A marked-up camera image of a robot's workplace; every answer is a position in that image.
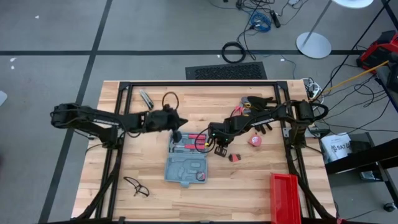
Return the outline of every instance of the yellow cable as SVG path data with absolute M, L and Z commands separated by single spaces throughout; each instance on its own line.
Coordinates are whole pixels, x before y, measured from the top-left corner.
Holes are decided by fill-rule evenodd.
M 350 82 L 350 81 L 352 81 L 352 80 L 354 80 L 354 79 L 356 79 L 356 78 L 359 78 L 359 77 L 361 77 L 361 76 L 363 76 L 363 75 L 365 75 L 365 74 L 367 74 L 367 73 L 369 73 L 369 72 L 372 72 L 372 71 L 376 70 L 377 68 L 379 68 L 379 67 L 381 67 L 381 66 L 387 64 L 388 62 L 389 62 L 389 61 L 386 60 L 385 62 L 381 63 L 380 65 L 378 65 L 378 66 L 376 66 L 376 67 L 373 67 L 373 68 L 371 68 L 371 69 L 369 69 L 369 70 L 366 70 L 365 72 L 360 73 L 359 75 L 356 75 L 356 76 L 354 76 L 354 77 L 352 77 L 352 78 L 349 78 L 349 79 L 347 79 L 347 80 L 345 80 L 345 81 L 343 81 L 343 82 L 341 82 L 341 83 L 339 83 L 339 84 L 337 84 L 337 85 L 335 85 L 335 86 L 333 86 L 333 87 L 331 87 L 331 88 L 325 90 L 325 92 L 329 92 L 329 91 L 331 91 L 331 90 L 334 89 L 334 88 L 337 88 L 337 87 L 339 87 L 339 86 L 341 86 L 341 85 L 344 85 L 345 83 L 348 83 L 348 82 Z

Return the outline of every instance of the black floor stripe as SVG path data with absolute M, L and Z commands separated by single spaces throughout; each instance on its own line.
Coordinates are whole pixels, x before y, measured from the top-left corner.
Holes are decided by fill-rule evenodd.
M 251 50 L 264 55 L 302 55 L 298 50 Z M 360 55 L 363 50 L 332 50 L 330 55 Z M 240 50 L 226 50 L 227 55 L 240 54 Z M 220 50 L 5 50 L 0 56 L 166 56 L 166 55 L 219 55 Z
M 80 84 L 80 89 L 77 94 L 76 103 L 81 104 L 83 102 L 83 98 L 85 95 L 85 91 L 87 89 L 88 80 L 90 79 L 91 71 L 93 69 L 96 52 L 98 47 L 100 46 L 102 34 L 104 32 L 106 20 L 108 18 L 109 10 L 111 9 L 112 0 L 107 0 L 104 8 L 104 12 L 101 17 L 101 22 L 99 23 L 97 34 L 95 35 L 95 40 L 93 44 L 93 48 L 90 52 L 90 57 L 87 62 L 86 70 L 83 74 L 83 79 Z M 49 191 L 47 192 L 47 196 L 45 198 L 45 202 L 43 205 L 42 213 L 40 214 L 39 223 L 47 223 L 49 220 L 49 216 L 51 213 L 51 208 L 54 203 L 55 196 L 57 194 L 58 186 L 61 180 L 62 171 L 65 166 L 65 161 L 68 156 L 70 143 L 73 137 L 73 130 L 68 129 L 65 139 L 63 140 L 62 148 L 60 151 L 60 155 L 58 157 L 57 165 L 55 166 L 55 170 L 52 176 L 52 180 L 50 183 Z
M 381 2 L 386 6 L 386 11 L 387 11 L 388 16 L 390 17 L 392 23 L 396 27 L 396 30 L 398 30 L 398 20 L 396 18 L 396 15 L 394 14 L 394 12 L 391 9 L 389 2 L 387 2 L 387 0 L 381 0 Z

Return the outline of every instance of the wooden tabletop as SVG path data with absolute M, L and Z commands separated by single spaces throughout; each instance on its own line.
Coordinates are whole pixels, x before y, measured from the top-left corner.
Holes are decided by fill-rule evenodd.
M 287 83 L 291 99 L 307 98 L 302 80 L 287 80 Z M 99 110 L 114 111 L 118 85 L 118 81 L 103 83 L 98 103 Z M 186 132 L 199 132 L 211 121 L 223 122 L 239 104 L 242 96 L 274 96 L 271 86 L 184 86 L 182 83 L 182 86 L 134 87 L 130 113 L 147 110 L 139 95 L 140 89 L 145 89 L 154 101 L 155 110 L 161 109 L 165 92 L 176 92 L 180 99 L 178 113 L 181 118 L 189 120 L 180 128 Z M 166 103 L 170 103 L 171 107 L 175 107 L 175 102 L 172 95 L 166 99 Z M 271 220 L 270 174 L 271 172 L 289 173 L 280 123 L 273 122 L 271 126 L 274 128 L 272 131 L 261 135 L 262 145 L 259 147 L 252 147 L 247 143 L 254 129 L 235 137 L 228 147 L 228 152 L 239 153 L 242 157 L 239 162 L 230 162 L 227 158 L 209 153 L 207 183 L 190 184 L 189 188 L 181 187 L 177 182 L 164 180 L 170 132 L 141 134 L 135 139 L 126 136 L 114 219 L 124 216 L 127 220 L 145 221 Z M 90 141 L 88 147 L 98 143 L 99 140 Z M 316 139 L 307 139 L 307 144 L 319 149 Z M 322 205 L 334 215 L 336 210 L 322 155 L 309 149 L 302 151 L 309 186 Z M 73 217 L 83 212 L 98 192 L 105 154 L 106 150 L 102 147 L 95 147 L 87 153 Z M 140 194 L 134 196 L 134 187 L 123 180 L 124 176 L 133 177 L 145 185 L 150 190 L 150 196 L 147 198 Z M 108 207 L 109 191 L 104 201 L 103 214 L 106 214 Z M 307 209 L 302 192 L 300 201 L 303 214 L 306 216 Z

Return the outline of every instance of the red plastic tray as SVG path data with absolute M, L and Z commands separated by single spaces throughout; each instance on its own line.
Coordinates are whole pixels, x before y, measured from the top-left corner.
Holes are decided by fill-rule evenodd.
M 272 224 L 301 224 L 297 176 L 271 174 Z

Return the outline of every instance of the gray tool case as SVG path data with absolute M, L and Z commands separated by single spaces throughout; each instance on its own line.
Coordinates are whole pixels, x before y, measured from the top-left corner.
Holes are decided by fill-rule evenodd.
M 170 137 L 169 157 L 165 167 L 164 179 L 171 182 L 180 182 L 182 187 L 189 187 L 190 183 L 204 184 L 207 181 L 207 153 L 200 153 L 196 149 L 178 147 L 194 145 L 195 139 L 188 138 L 189 134 L 198 133 L 182 133 L 182 139 L 176 143 Z

